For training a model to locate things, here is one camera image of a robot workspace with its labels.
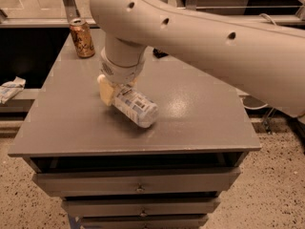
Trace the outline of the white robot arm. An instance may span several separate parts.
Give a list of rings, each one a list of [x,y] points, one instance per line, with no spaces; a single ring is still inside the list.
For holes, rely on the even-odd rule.
[[[105,32],[107,78],[129,83],[154,47],[252,95],[279,111],[305,116],[305,36],[302,30],[248,22],[160,0],[90,0]]]

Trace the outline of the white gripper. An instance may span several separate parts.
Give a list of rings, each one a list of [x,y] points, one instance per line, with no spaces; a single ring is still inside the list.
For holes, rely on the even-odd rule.
[[[145,58],[139,57],[139,62],[133,66],[119,66],[110,61],[106,55],[106,50],[101,52],[101,73],[97,77],[99,83],[100,98],[106,106],[113,103],[115,84],[129,84],[133,82],[144,68]]]

